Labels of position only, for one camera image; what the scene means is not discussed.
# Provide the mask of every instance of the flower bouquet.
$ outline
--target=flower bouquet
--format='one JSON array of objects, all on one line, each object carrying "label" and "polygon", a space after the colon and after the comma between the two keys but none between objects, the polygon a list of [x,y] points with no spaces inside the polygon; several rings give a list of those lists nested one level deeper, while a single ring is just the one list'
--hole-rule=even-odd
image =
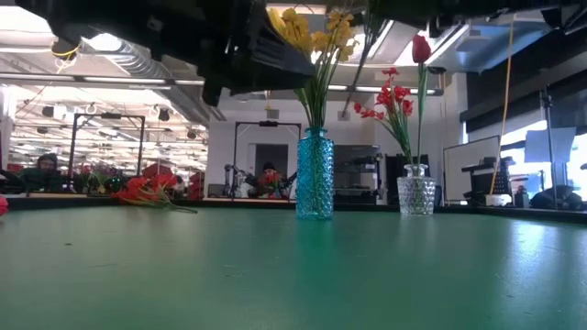
[{"label": "flower bouquet", "polygon": [[296,89],[309,128],[298,144],[296,216],[330,220],[334,195],[334,143],[325,137],[328,86],[339,62],[348,61],[357,44],[350,27],[352,15],[333,11],[324,31],[309,32],[308,22],[295,9],[269,17],[282,37],[316,66],[316,74],[304,88]]},{"label": "flower bouquet", "polygon": [[361,104],[355,104],[355,111],[363,118],[374,118],[397,141],[404,153],[407,165],[407,177],[397,179],[400,211],[404,215],[431,215],[434,211],[434,193],[436,181],[425,177],[427,165],[420,163],[420,146],[422,135],[422,119],[424,117],[426,101],[427,70],[425,61],[430,57],[430,46],[424,37],[415,36],[413,40],[413,60],[418,64],[418,135],[416,158],[412,153],[410,143],[408,118],[413,113],[414,102],[405,97],[410,90],[399,85],[393,85],[393,77],[399,72],[395,68],[383,71],[388,76],[382,90],[377,94],[376,105],[382,105],[384,112],[368,109]]},{"label": "flower bouquet", "polygon": [[128,204],[197,213],[193,209],[177,206],[172,202],[167,191],[175,184],[177,177],[173,174],[158,174],[150,179],[132,178],[126,187],[112,194],[112,197]]}]

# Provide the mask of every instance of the table surface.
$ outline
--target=table surface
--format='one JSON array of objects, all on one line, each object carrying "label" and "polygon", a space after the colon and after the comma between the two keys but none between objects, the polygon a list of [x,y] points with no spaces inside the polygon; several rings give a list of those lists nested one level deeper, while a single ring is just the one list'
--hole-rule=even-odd
[{"label": "table surface", "polygon": [[0,329],[587,329],[587,227],[136,207],[0,218]]}]

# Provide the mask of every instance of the person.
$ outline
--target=person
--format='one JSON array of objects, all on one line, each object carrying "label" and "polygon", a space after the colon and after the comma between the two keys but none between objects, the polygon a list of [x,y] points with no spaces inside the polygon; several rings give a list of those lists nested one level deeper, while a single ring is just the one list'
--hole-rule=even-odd
[{"label": "person", "polygon": [[256,186],[248,191],[249,197],[265,197],[271,199],[287,198],[289,193],[283,188],[282,175],[271,162],[263,165],[263,174],[257,179]]},{"label": "person", "polygon": [[24,169],[20,176],[27,187],[27,192],[43,190],[60,192],[62,190],[61,174],[57,171],[57,155],[44,154],[37,159],[35,168]]},{"label": "person", "polygon": [[43,172],[57,170],[57,155],[54,153],[44,154],[37,159],[37,168]]}]

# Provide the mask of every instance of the clear glass vase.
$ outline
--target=clear glass vase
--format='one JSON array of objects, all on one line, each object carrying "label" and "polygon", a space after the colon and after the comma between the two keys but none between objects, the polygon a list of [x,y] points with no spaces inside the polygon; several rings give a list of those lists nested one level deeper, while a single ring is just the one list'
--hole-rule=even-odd
[{"label": "clear glass vase", "polygon": [[308,128],[297,147],[295,215],[300,220],[331,220],[334,195],[334,142],[324,128]]},{"label": "clear glass vase", "polygon": [[397,178],[402,215],[431,215],[437,181],[425,176],[427,165],[405,165],[407,176]]}]

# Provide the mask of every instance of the window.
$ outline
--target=window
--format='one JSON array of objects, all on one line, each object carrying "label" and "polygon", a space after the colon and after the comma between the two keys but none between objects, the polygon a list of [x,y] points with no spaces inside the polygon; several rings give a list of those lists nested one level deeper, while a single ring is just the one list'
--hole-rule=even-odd
[{"label": "window", "polygon": [[[547,129],[545,120],[541,120],[532,125],[517,129],[516,131],[505,134],[502,137],[502,145],[508,145],[519,141],[526,140],[526,132],[529,130],[544,130]],[[504,157],[512,157],[515,165],[509,167],[510,176],[512,179],[528,178],[522,184],[528,189],[530,198],[541,189],[541,176],[544,180],[544,188],[552,187],[552,178],[550,175],[550,163],[524,163],[524,149],[510,149],[501,152],[500,155]],[[570,162],[567,163],[567,184],[575,187],[577,193],[583,201],[587,200],[587,173],[581,170],[581,165],[587,163],[587,134],[575,137],[570,151]]]}]

